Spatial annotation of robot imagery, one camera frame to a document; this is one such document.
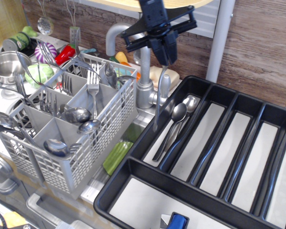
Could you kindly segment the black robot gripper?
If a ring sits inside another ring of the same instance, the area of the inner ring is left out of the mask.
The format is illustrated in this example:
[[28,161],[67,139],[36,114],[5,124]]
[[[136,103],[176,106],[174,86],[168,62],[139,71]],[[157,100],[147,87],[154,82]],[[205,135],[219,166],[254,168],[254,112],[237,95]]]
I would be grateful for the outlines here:
[[177,60],[179,34],[197,27],[194,6],[167,9],[162,0],[140,0],[142,17],[121,32],[128,52],[149,47],[160,65],[168,66]]

